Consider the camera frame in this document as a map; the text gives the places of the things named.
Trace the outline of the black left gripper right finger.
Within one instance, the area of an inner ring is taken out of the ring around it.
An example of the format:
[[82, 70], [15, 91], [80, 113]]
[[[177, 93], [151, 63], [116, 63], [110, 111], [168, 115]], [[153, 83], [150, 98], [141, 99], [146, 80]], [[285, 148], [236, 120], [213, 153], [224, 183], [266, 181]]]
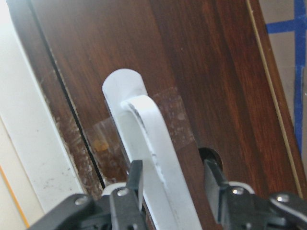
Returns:
[[204, 188], [216, 223], [224, 230], [305, 230], [307, 202], [289, 192], [257, 196], [245, 183], [229, 182], [214, 159], [205, 159]]

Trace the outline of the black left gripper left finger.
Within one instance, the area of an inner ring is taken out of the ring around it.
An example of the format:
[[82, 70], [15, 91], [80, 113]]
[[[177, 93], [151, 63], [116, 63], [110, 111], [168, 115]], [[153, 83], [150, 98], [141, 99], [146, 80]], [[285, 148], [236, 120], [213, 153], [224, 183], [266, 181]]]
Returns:
[[74, 194], [34, 223], [31, 230], [146, 230], [142, 207], [143, 163], [132, 161], [125, 186], [94, 200]]

